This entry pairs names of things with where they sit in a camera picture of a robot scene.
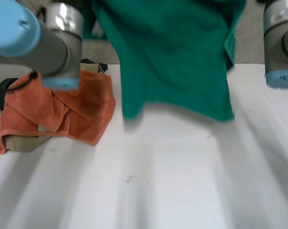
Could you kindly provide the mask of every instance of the beige cloth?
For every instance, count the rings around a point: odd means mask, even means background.
[[[20,152],[31,152],[38,146],[46,142],[51,136],[27,137],[9,135],[5,137],[5,146],[7,149]]]

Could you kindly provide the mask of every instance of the black cable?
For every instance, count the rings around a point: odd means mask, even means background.
[[[14,91],[20,90],[20,89],[24,88],[25,86],[27,86],[33,79],[36,79],[37,76],[38,76],[38,73],[36,71],[33,71],[30,73],[29,79],[26,82],[24,82],[23,84],[16,86],[14,88],[7,89],[7,90],[0,90],[0,93],[1,92],[14,92]]]

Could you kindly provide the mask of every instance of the green cloth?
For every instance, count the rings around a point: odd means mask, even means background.
[[[93,0],[121,61],[123,116],[164,102],[234,118],[226,73],[246,0]]]

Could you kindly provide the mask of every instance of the light blue joint cap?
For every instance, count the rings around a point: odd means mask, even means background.
[[[0,0],[0,55],[23,56],[39,43],[39,20],[15,0]]]
[[[41,78],[43,87],[57,91],[77,91],[79,82],[76,78]]]
[[[265,77],[269,87],[288,89],[288,69],[267,73]]]

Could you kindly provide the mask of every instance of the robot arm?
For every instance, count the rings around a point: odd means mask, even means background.
[[[0,64],[41,73],[44,87],[76,90],[82,55],[81,0],[55,1],[40,22],[15,0],[0,0]]]
[[[270,87],[288,88],[288,0],[264,2],[266,82]]]
[[[15,0],[0,0],[0,63],[22,64],[41,73],[44,87],[76,90],[82,52],[82,0],[55,1],[41,23]],[[288,88],[288,0],[265,2],[266,82]]]

